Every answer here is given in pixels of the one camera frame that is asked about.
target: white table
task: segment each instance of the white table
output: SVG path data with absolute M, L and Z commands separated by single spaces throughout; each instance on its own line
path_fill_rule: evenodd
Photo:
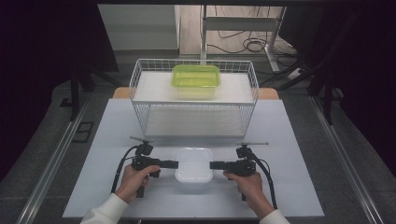
M 99 206 L 108 198 L 121 157 L 128 148 L 140 144 L 131 140 L 130 135 L 143 136 L 131 101 L 110 99 L 64 217 L 83 217 L 90 208 Z M 235 161 L 237 141 L 269 142 L 269 146 L 250 147 L 259 158 L 269 163 L 276 202 L 286 217 L 323 216 L 280 100 L 258 101 L 245 139 L 156 139 L 150 156 L 174 160 L 180 148 L 205 147 L 212 150 L 215 161 Z M 268 183 L 263 173 L 262 176 L 264 193 L 270 199 Z M 255 215 L 241 201 L 235 183 L 227 180 L 222 171 L 215 171 L 213 179 L 206 185 L 191 186 L 177 182 L 175 170 L 162 169 L 160 178 L 150 179 L 145 197 L 132 202 L 123 217 L 226 219 L 254 218 Z

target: black cable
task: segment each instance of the black cable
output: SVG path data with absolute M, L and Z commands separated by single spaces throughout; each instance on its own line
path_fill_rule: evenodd
M 252 152 L 248 152 L 249 157 L 251 157 L 251 159 L 253 159 L 257 164 L 259 164 L 260 168 L 262 168 L 262 171 L 264 172 L 265 176 L 267 177 L 268 180 L 268 185 L 270 186 L 270 191 L 271 191 L 271 201 L 273 203 L 273 207 L 275 209 L 277 209 L 277 205 L 276 205 L 276 197 L 275 197 L 275 189 L 274 189 L 274 182 L 272 180 L 272 177 L 269 173 L 269 171 L 267 171 L 267 169 L 265 168 L 265 166 L 262 164 L 261 160 L 259 158 L 257 158 L 257 156 L 252 153 Z
M 261 82 L 259 84 L 260 87 L 262 87 L 264 84 L 266 83 L 272 83 L 274 81 L 280 80 L 282 78 L 288 77 L 291 72 L 293 72 L 295 69 L 297 69 L 299 66 L 301 66 L 303 64 L 302 60 L 297 60 L 294 64 L 292 64 L 290 67 L 286 68 L 285 70 L 279 72 L 277 74 L 277 76 L 273 76 L 273 77 L 268 77 L 267 79 L 265 79 L 263 82 Z
M 271 174 L 271 169 L 270 169 L 270 165 L 268 165 L 268 162 L 267 161 L 265 161 L 265 160 L 262 160 L 262 159 L 259 159 L 260 161 L 263 161 L 266 165 L 267 165 L 267 168 L 268 168 L 268 174 Z
M 250 32 L 249 38 L 247 38 L 243 42 L 244 47 L 253 53 L 261 52 L 265 48 L 265 45 L 262 44 L 262 41 L 259 38 L 250 37 L 250 36 L 251 36 L 251 32 Z M 261 48 L 260 49 L 250 49 L 249 48 L 250 45 L 259 45 Z
M 251 15 L 254 15 L 254 11 L 256 10 L 256 7 L 253 7 L 250 11 L 249 11 L 249 13 L 247 14 L 247 16 L 248 15 L 250 15 L 250 13 L 251 13 Z
M 128 160 L 130 160 L 130 159 L 134 159 L 134 158 L 136 158 L 136 156 L 133 156 L 133 157 L 128 157 L 128 158 L 126 158 L 125 160 L 126 160 L 126 161 L 128 161 Z
M 271 76 L 274 76 L 274 75 L 278 75 L 278 74 L 279 74 L 279 73 L 262 72 L 262 71 L 257 71 L 257 70 L 255 70 L 254 72 L 255 72 L 255 73 L 262 73 L 262 74 L 265 74 L 265 75 L 271 75 Z
M 262 10 L 262 7 L 259 7 L 259 9 L 257 10 L 256 17 L 259 17 L 259 15 L 260 15 L 260 9 Z
M 224 51 L 224 52 L 226 52 L 226 53 L 241 53 L 241 52 L 243 52 L 243 51 L 246 50 L 246 48 L 244 48 L 244 49 L 241 49 L 241 50 L 239 50 L 239 51 L 228 51 L 228 50 L 222 49 L 222 48 L 220 48 L 220 47 L 218 47 L 218 46 L 216 46 L 216 45 L 209 45 L 209 44 L 206 44 L 206 45 L 207 45 L 208 47 L 216 48 L 216 49 L 219 49 L 219 50 Z
M 217 6 L 215 6 L 215 16 L 218 16 L 218 7 L 217 7 Z M 241 32 L 238 32 L 238 33 L 233 34 L 233 35 L 222 36 L 222 35 L 220 34 L 220 31 L 218 31 L 218 35 L 219 35 L 220 38 L 226 39 L 226 38 L 230 38 L 230 37 L 233 37 L 233 36 L 236 36 L 236 35 L 240 35 L 240 34 L 242 34 L 242 33 L 244 33 L 244 32 L 245 32 L 245 31 L 241 31 Z
M 279 55 L 278 57 L 276 57 L 276 61 L 277 61 L 278 63 L 282 64 L 282 65 L 285 66 L 285 67 L 290 67 L 290 66 L 293 65 L 293 63 L 292 63 L 292 64 L 285 64 L 285 63 L 282 63 L 282 62 L 280 61 L 280 59 L 283 59 L 283 58 L 295 58 L 295 56 L 289 55 L 289 54 L 285 54 L 285 55 Z
M 113 186 L 111 188 L 111 192 L 114 193 L 116 192 L 116 187 L 117 187 L 117 183 L 119 182 L 119 178 L 120 178 L 120 173 L 122 170 L 122 166 L 124 164 L 124 162 L 127 160 L 126 157 L 128 156 L 128 154 L 132 151 L 132 149 L 137 148 L 137 146 L 131 147 L 128 149 L 128 151 L 125 153 L 125 155 L 123 156 L 123 158 L 120 160 L 120 164 L 119 167 L 117 168 L 117 172 L 116 175 L 114 176 L 114 181 L 113 181 Z

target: human hand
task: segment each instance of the human hand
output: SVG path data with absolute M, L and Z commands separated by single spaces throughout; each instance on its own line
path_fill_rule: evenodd
M 160 166 L 151 165 L 141 171 L 136 171 L 131 165 L 124 168 L 121 185 L 116 190 L 116 195 L 126 203 L 131 203 L 136 198 L 136 192 L 140 186 L 149 184 L 149 173 L 160 170 Z
M 229 172 L 224 172 L 223 174 L 238 184 L 238 191 L 245 194 L 247 206 L 256 213 L 259 219 L 266 217 L 275 210 L 262 193 L 262 177 L 260 173 L 256 172 L 250 176 L 239 176 Z

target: wrist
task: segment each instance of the wrist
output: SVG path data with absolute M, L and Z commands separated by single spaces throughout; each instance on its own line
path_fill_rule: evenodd
M 249 200 L 247 205 L 253 210 L 259 219 L 263 219 L 270 213 L 274 212 L 274 207 L 268 202 L 264 195 Z
M 124 189 L 122 186 L 116 190 L 115 194 L 128 204 L 136 198 L 136 193 L 131 194 L 128 189 Z

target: white bowl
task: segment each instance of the white bowl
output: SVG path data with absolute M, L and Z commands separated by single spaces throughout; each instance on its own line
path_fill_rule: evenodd
M 205 184 L 213 178 L 213 170 L 209 163 L 213 161 L 210 149 L 200 147 L 184 147 L 176 154 L 178 169 L 176 179 L 181 183 Z

